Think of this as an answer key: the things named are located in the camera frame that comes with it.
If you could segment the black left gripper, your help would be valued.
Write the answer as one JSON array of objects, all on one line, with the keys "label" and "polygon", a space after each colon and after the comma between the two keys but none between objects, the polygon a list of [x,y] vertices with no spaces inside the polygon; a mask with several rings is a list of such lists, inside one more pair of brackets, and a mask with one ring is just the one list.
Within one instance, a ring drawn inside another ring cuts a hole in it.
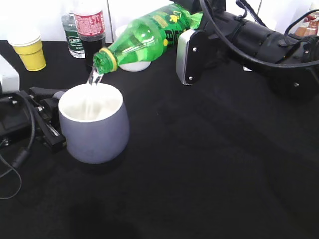
[{"label": "black left gripper", "polygon": [[0,96],[0,138],[8,143],[16,143],[31,136],[31,119],[27,106],[34,108],[35,138],[46,145],[51,152],[61,151],[66,143],[65,137],[50,123],[52,110],[41,100],[53,98],[58,92],[67,89],[45,89],[31,87],[28,92],[18,91]]}]

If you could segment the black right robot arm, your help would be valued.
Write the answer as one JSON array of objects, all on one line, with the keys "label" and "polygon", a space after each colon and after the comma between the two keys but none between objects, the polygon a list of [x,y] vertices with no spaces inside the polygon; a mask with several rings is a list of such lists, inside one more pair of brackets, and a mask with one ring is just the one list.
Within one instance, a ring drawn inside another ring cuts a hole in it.
[{"label": "black right robot arm", "polygon": [[227,59],[268,79],[270,88],[290,99],[319,94],[319,38],[279,33],[255,17],[233,15],[223,0],[183,0],[191,13],[203,12],[200,25],[178,39],[176,73],[185,85],[197,82],[209,65]]}]

